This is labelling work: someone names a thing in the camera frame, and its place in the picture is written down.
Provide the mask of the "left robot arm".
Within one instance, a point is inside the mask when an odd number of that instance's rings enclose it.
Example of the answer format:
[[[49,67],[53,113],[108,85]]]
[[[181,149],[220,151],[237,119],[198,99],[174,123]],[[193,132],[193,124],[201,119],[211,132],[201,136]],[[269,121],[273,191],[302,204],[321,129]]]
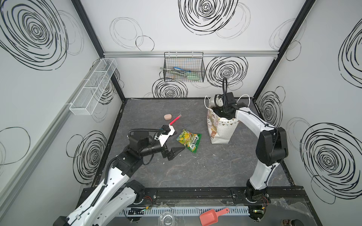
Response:
[[[167,148],[167,140],[176,134],[172,125],[161,129],[132,129],[129,144],[107,165],[104,180],[87,199],[67,217],[60,216],[55,226],[105,226],[131,204],[143,201],[145,187],[131,176],[144,164],[145,156],[161,153],[172,160],[184,147]]]

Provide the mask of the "pink marker pen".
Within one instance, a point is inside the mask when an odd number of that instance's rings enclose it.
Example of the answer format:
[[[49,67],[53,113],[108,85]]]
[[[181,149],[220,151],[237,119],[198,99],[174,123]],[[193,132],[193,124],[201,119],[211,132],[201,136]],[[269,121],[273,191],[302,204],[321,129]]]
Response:
[[[172,126],[175,122],[177,122],[180,118],[182,117],[182,115],[178,115],[175,119],[173,119],[169,125]]]

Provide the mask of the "blue green tools in basket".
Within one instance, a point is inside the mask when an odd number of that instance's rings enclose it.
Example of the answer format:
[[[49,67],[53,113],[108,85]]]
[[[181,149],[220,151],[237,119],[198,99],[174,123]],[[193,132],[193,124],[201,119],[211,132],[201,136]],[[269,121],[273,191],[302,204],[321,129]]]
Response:
[[[170,79],[184,82],[199,82],[201,77],[198,73],[174,67],[173,69],[163,68],[165,76]]]

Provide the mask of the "pink round eraser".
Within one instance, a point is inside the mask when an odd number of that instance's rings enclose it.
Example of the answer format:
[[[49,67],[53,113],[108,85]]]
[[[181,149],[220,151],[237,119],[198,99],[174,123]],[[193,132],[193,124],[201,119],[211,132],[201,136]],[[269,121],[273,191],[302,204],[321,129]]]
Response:
[[[172,115],[171,114],[165,114],[164,115],[164,120],[171,120],[172,119]]]

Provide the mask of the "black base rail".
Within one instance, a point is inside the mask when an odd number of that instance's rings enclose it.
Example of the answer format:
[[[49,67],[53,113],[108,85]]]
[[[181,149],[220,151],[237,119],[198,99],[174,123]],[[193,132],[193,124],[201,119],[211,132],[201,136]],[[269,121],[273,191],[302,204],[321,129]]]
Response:
[[[232,199],[245,200],[245,187],[202,187],[202,188],[145,188],[144,195],[159,200],[187,199]],[[306,196],[302,186],[270,186],[267,191],[271,198],[287,196]]]

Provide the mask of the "pink plastic scoop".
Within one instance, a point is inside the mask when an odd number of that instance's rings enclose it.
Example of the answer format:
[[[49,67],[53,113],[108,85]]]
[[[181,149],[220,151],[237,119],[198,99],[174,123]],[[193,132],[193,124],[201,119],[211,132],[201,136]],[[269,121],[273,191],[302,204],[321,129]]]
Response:
[[[218,222],[218,217],[229,213],[229,208],[225,208],[220,211],[209,210],[200,215],[199,219],[202,226],[210,226]]]

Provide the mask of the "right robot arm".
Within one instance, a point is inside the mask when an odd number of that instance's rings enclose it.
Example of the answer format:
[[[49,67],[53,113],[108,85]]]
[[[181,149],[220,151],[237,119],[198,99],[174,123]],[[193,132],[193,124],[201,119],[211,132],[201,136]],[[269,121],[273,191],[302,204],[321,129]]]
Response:
[[[227,78],[223,78],[223,94],[215,95],[211,108],[217,116],[227,120],[237,120],[246,125],[258,138],[255,154],[258,159],[254,173],[247,181],[245,196],[248,202],[256,203],[267,193],[270,177],[279,164],[288,156],[286,131],[273,126],[244,103],[238,104],[232,92],[227,91]]]

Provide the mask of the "clear plastic wall shelf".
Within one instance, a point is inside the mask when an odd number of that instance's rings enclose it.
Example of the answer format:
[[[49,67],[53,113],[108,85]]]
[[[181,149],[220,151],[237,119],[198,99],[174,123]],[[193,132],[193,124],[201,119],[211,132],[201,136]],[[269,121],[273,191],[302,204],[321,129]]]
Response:
[[[114,58],[95,61],[78,95],[69,107],[74,115],[92,115],[117,68]]]

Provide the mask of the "white patterned paper bag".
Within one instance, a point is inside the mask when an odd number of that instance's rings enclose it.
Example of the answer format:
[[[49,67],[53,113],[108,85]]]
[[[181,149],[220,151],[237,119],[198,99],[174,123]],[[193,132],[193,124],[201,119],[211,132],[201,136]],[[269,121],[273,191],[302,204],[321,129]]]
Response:
[[[204,98],[204,106],[207,109],[207,129],[211,143],[228,144],[240,121],[219,117],[212,109],[216,107],[215,101],[207,96]]]

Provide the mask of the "clear glass bowl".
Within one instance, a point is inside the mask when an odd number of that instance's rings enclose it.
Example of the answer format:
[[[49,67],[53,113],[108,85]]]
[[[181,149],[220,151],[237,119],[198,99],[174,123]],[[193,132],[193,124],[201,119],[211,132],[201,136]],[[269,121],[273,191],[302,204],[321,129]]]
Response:
[[[158,218],[159,226],[175,226],[175,217],[171,212],[164,212]]]

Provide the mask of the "green Fox's candy bag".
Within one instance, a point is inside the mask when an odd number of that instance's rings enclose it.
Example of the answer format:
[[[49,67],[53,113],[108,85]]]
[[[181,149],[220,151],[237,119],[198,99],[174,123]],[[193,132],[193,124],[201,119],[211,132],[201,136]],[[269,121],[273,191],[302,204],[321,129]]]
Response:
[[[183,130],[176,140],[184,145],[189,151],[196,153],[199,148],[201,138],[201,134],[191,133],[187,130]]]

